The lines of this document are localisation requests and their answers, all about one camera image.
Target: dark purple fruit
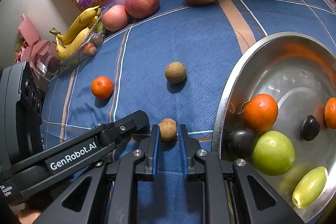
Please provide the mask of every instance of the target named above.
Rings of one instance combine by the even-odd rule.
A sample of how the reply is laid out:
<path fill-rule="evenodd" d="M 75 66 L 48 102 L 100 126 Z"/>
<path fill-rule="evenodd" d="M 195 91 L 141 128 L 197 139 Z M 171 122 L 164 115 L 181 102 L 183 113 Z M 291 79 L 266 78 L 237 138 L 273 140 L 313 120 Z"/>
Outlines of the dark purple fruit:
<path fill-rule="evenodd" d="M 252 154 L 257 135 L 249 128 L 233 129 L 226 139 L 226 147 L 237 157 L 245 158 Z"/>
<path fill-rule="evenodd" d="M 312 141 L 317 137 L 321 129 L 320 123 L 313 115 L 308 115 L 302 124 L 300 138 L 305 141 Z"/>

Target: silver tray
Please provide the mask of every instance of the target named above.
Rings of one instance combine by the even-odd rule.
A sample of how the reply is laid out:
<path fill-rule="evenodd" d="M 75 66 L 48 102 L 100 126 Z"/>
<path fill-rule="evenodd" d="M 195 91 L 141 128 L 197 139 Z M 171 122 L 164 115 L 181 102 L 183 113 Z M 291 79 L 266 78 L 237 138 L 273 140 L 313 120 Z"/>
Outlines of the silver tray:
<path fill-rule="evenodd" d="M 238 108 L 260 93 L 277 101 L 278 118 L 271 128 L 285 134 L 295 148 L 293 168 L 281 176 L 262 176 L 305 221 L 314 222 L 336 192 L 336 130 L 326 127 L 323 113 L 330 97 L 336 97 L 336 57 L 316 39 L 295 32 L 269 35 L 252 45 L 237 62 L 224 88 L 213 130 L 211 150 L 221 159 L 233 160 L 225 136 L 243 126 Z M 312 141 L 300 140 L 300 126 L 307 115 L 321 123 Z M 292 203 L 296 183 L 311 169 L 325 166 L 327 184 L 310 206 Z"/>

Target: metal bolt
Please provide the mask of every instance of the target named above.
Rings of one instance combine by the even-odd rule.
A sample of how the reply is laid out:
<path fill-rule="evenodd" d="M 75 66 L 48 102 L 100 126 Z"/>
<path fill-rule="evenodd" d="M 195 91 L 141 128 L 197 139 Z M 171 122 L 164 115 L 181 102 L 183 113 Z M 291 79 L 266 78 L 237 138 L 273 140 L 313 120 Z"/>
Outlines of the metal bolt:
<path fill-rule="evenodd" d="M 140 157 L 140 156 L 143 155 L 143 151 L 140 150 L 140 149 L 135 149 L 135 150 L 133 150 L 132 154 L 136 157 Z"/>
<path fill-rule="evenodd" d="M 206 150 L 204 150 L 204 149 L 197 150 L 197 155 L 199 155 L 201 157 L 205 156 L 207 153 L 208 152 Z"/>
<path fill-rule="evenodd" d="M 236 160 L 236 163 L 237 163 L 238 166 L 245 166 L 246 161 L 243 160 L 243 159 L 238 159 L 238 160 Z"/>
<path fill-rule="evenodd" d="M 96 167 L 101 167 L 103 164 L 104 164 L 104 162 L 102 160 L 100 160 L 100 161 L 96 162 L 95 166 Z"/>

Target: bunch of bananas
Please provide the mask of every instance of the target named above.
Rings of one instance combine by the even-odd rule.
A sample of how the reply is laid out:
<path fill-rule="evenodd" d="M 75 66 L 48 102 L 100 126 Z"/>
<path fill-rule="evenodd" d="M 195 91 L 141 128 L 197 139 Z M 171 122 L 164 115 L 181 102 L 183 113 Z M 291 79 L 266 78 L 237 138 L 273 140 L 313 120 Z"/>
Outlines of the bunch of bananas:
<path fill-rule="evenodd" d="M 76 18 L 65 34 L 61 34 L 55 28 L 49 31 L 55 36 L 56 53 L 61 60 L 67 59 L 81 46 L 90 28 L 97 22 L 100 12 L 100 6 L 86 9 Z"/>

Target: small orange fruit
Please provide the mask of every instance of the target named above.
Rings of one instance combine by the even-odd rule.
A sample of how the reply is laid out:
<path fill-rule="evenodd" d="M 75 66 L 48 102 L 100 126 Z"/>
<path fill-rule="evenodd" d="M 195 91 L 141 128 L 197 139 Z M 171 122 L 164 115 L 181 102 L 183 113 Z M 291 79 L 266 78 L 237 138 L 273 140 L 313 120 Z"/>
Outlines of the small orange fruit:
<path fill-rule="evenodd" d="M 336 129 L 336 98 L 330 98 L 324 107 L 325 123 L 331 129 Z"/>
<path fill-rule="evenodd" d="M 244 121 L 256 133 L 272 127 L 278 117 L 278 104 L 271 95 L 258 94 L 244 109 Z"/>
<path fill-rule="evenodd" d="M 98 99 L 107 99 L 113 92 L 113 84 L 106 76 L 99 76 L 91 84 L 91 92 Z"/>

